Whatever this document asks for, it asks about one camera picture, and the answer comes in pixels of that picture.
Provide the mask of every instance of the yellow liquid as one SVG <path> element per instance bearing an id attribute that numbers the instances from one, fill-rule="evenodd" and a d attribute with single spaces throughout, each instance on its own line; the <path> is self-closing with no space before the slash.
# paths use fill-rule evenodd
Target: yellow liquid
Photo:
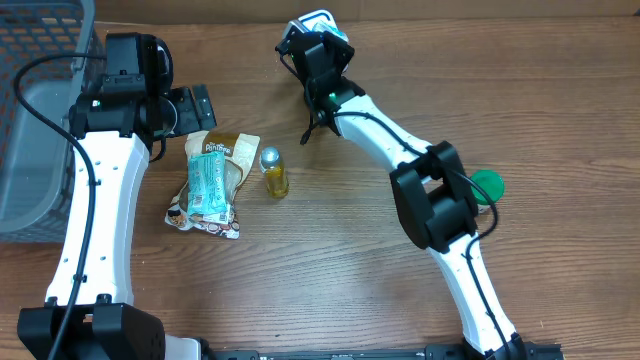
<path id="1" fill-rule="evenodd" d="M 289 193 L 289 179 L 284 170 L 284 164 L 268 168 L 264 173 L 267 182 L 267 191 L 274 198 L 283 198 Z"/>

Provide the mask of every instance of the black bracket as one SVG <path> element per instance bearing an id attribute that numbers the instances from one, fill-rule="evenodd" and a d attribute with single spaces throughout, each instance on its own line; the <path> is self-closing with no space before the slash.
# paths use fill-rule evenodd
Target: black bracket
<path id="1" fill-rule="evenodd" d="M 18 337 L 36 359 L 46 359 L 66 307 L 22 309 Z M 162 322 L 127 304 L 76 305 L 59 359 L 154 359 L 165 354 Z"/>
<path id="2" fill-rule="evenodd" d="M 471 187 L 453 172 L 464 175 L 464 168 L 455 148 L 443 141 L 389 175 L 400 224 L 420 249 L 446 253 L 451 242 L 477 229 Z M 426 177 L 442 179 L 443 185 L 427 193 L 422 184 Z"/>
<path id="3" fill-rule="evenodd" d="M 164 41 L 146 34 L 109 34 L 106 49 L 100 91 L 81 94 L 69 110 L 73 136 L 136 134 L 151 151 L 154 141 L 216 126 L 204 85 L 193 87 L 195 101 L 188 88 L 171 90 L 173 60 Z"/>
<path id="4" fill-rule="evenodd" d="M 355 96 L 365 94 L 362 88 L 342 76 L 355 49 L 328 31 L 302 32 L 292 27 L 276 51 L 282 56 L 291 55 L 297 77 L 309 95 L 305 102 L 314 110 L 312 123 L 326 125 L 340 135 L 333 113 Z"/>

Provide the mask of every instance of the gray plastic basket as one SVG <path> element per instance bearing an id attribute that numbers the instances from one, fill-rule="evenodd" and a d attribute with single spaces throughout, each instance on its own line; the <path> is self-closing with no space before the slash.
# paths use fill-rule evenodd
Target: gray plastic basket
<path id="1" fill-rule="evenodd" d="M 67 141 L 20 106 L 12 79 L 27 62 L 64 51 L 103 54 L 92 0 L 0 0 L 0 241 L 64 241 L 73 192 Z M 21 81 L 27 101 L 68 129 L 69 107 L 103 61 L 54 60 Z"/>

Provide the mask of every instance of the white arm segment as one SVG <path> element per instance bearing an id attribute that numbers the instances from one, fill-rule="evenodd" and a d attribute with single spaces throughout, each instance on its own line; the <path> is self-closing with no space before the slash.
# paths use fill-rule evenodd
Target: white arm segment
<path id="1" fill-rule="evenodd" d="M 488 350 L 498 350 L 503 344 L 491 318 L 487 315 L 487 309 L 480 298 L 480 294 L 469 271 L 467 260 L 464 257 L 467 246 L 476 236 L 478 235 L 476 234 L 474 237 L 465 235 L 454 241 L 449 245 L 450 250 L 446 254 L 442 254 L 431 248 L 427 251 L 436 260 L 447 281 L 449 291 L 451 291 L 453 300 L 458 307 L 458 312 L 460 312 L 464 338 L 476 351 L 484 354 Z M 471 257 L 473 258 L 473 260 L 471 260 L 473 270 L 478 277 L 482 291 L 508 342 L 511 340 L 511 334 L 516 332 L 516 329 L 502 310 L 496 292 L 493 290 L 489 274 L 482 261 L 478 241 L 471 247 Z"/>
<path id="2" fill-rule="evenodd" d="M 410 146 L 420 152 L 426 152 L 427 146 L 431 145 L 427 141 L 412 136 L 385 116 L 369 96 L 356 96 L 342 104 L 338 113 L 347 111 L 364 112 L 377 117 Z M 361 116 L 339 116 L 336 117 L 336 126 L 345 139 L 351 140 L 360 146 L 388 172 L 395 170 L 401 162 L 409 163 L 416 159 L 416 155 L 405 151 L 403 146 L 389 135 L 385 129 L 372 120 Z M 473 281 L 467 261 L 463 257 L 471 240 L 472 237 L 470 235 L 465 235 L 454 241 L 450 245 L 450 251 L 447 254 L 439 253 L 431 248 L 428 251 L 444 274 L 449 290 L 458 307 L 465 339 L 474 349 L 484 354 L 488 350 L 498 350 L 503 344 L 491 318 L 487 316 L 487 310 Z M 509 341 L 511 334 L 515 332 L 515 327 L 505 315 L 496 297 L 487 269 L 482 261 L 478 242 L 472 246 L 471 255 L 473 256 L 473 268 L 480 281 L 482 291 L 489 302 L 491 311 L 493 311 L 498 320 L 506 340 Z"/>
<path id="3" fill-rule="evenodd" d="M 368 95 L 356 96 L 342 104 L 338 113 L 357 111 L 369 113 L 385 122 L 393 132 L 406 141 L 414 149 L 426 152 L 429 142 L 420 140 L 406 132 L 393 120 L 389 119 L 373 103 Z M 406 151 L 396 139 L 372 120 L 362 116 L 336 117 L 336 127 L 340 134 L 347 140 L 351 140 L 373 157 L 387 172 L 392 172 L 401 162 L 410 163 L 416 159 L 416 155 Z"/>
<path id="4" fill-rule="evenodd" d="M 111 295 L 112 303 L 133 305 L 131 290 L 131 237 L 138 190 L 147 166 L 149 151 L 133 135 L 122 138 L 117 131 L 90 132 L 80 140 L 93 162 L 96 174 L 96 208 L 85 274 L 77 304 L 95 304 L 100 294 Z M 75 184 L 67 225 L 67 236 L 53 282 L 45 298 L 55 296 L 59 306 L 67 305 L 84 236 L 89 202 L 89 180 L 82 158 L 75 153 Z"/>

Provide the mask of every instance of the silver bottle cap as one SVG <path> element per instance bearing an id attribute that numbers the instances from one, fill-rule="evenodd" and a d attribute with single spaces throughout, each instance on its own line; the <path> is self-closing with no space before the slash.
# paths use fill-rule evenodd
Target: silver bottle cap
<path id="1" fill-rule="evenodd" d="M 272 168 L 280 164 L 280 153 L 273 146 L 269 146 L 262 150 L 260 154 L 260 170 L 262 172 L 267 171 L 268 168 Z"/>

